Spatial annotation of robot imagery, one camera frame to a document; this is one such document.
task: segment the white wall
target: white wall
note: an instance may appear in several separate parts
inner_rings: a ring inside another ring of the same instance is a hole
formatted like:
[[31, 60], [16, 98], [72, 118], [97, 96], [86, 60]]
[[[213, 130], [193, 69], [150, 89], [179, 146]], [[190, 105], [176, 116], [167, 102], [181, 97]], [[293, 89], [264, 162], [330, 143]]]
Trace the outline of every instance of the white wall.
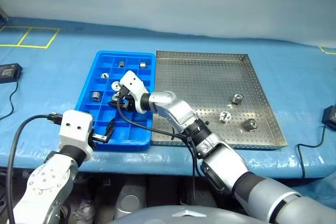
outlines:
[[14, 17], [336, 47], [336, 0], [0, 0]]

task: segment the perforated metal sheet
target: perforated metal sheet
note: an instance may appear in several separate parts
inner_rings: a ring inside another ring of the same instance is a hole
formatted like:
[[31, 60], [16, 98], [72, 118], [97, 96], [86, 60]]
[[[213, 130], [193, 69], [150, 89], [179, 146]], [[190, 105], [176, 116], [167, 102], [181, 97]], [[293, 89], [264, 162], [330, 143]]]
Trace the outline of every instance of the perforated metal sheet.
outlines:
[[[171, 90], [185, 100], [209, 128], [232, 147], [278, 149], [287, 146], [278, 122], [246, 54], [199, 52], [156, 52], [155, 90]], [[242, 94], [240, 105], [232, 104], [233, 94]], [[222, 111], [232, 114], [223, 124]], [[172, 131], [169, 122], [153, 116], [153, 127]], [[242, 123], [253, 118], [256, 130], [247, 132]], [[179, 139], [153, 133], [152, 144], [184, 145]]]

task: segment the metal nut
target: metal nut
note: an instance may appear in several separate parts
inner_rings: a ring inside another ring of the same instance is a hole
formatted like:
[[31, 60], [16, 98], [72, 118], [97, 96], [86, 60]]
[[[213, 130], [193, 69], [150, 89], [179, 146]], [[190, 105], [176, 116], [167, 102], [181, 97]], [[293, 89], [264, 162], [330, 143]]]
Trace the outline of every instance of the metal nut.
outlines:
[[140, 67], [140, 68], [147, 68], [147, 64], [146, 64], [146, 62], [141, 61], [139, 67]]
[[101, 77], [104, 78], [104, 79], [107, 79], [107, 78], [110, 77], [110, 75], [109, 75], [109, 73], [102, 73]]
[[228, 111], [224, 110], [219, 114], [219, 121], [221, 121], [222, 123], [227, 123], [231, 119], [232, 119], [232, 115]]
[[118, 93], [113, 94], [113, 96], [111, 97], [111, 100], [112, 101], [118, 100]]
[[100, 102], [101, 101], [101, 93], [98, 92], [98, 91], [92, 92], [91, 101], [92, 102]]
[[254, 119], [247, 119], [244, 123], [243, 123], [243, 127], [247, 130], [247, 131], [252, 131], [255, 130], [258, 125], [256, 120]]
[[243, 101], [244, 96], [242, 94], [234, 94], [232, 96], [232, 102], [234, 104], [241, 104]]
[[125, 62], [123, 60], [119, 61], [118, 68], [124, 68], [124, 67], [125, 67]]
[[121, 87], [119, 85], [119, 81], [112, 82], [111, 89], [114, 90], [114, 91], [119, 91], [121, 89]]

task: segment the blue compartment organizer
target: blue compartment organizer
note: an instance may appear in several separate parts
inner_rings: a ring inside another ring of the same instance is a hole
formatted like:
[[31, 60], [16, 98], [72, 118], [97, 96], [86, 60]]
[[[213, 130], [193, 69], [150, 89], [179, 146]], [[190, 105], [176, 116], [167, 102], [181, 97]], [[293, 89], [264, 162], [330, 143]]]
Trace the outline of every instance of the blue compartment organizer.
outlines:
[[[124, 68], [118, 68], [120, 61], [125, 62]], [[140, 61], [146, 62], [147, 68], [141, 69]], [[109, 143], [98, 143], [97, 149], [143, 150], [150, 146], [151, 132], [125, 122], [116, 108], [109, 106], [108, 102], [115, 93], [111, 84], [120, 81], [128, 70], [133, 71], [143, 81], [150, 93], [153, 92], [155, 61], [154, 54], [143, 52], [100, 51], [96, 54], [75, 109], [92, 114], [94, 132], [101, 135], [105, 134], [106, 126], [115, 118], [114, 131]], [[102, 78], [102, 73], [109, 73], [109, 78]], [[91, 101], [91, 94], [94, 91], [101, 93], [101, 102]], [[151, 112], [140, 114], [136, 111], [123, 110], [123, 114], [136, 123], [152, 126]]]

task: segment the black power supply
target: black power supply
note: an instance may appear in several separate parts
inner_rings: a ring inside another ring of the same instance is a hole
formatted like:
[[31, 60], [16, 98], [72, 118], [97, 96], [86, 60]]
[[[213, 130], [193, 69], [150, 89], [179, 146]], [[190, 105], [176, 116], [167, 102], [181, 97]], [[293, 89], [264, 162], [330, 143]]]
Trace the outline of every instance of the black power supply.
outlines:
[[0, 65], [0, 83], [17, 81], [22, 71], [18, 63]]
[[330, 106], [324, 110], [322, 123], [336, 130], [336, 106]]

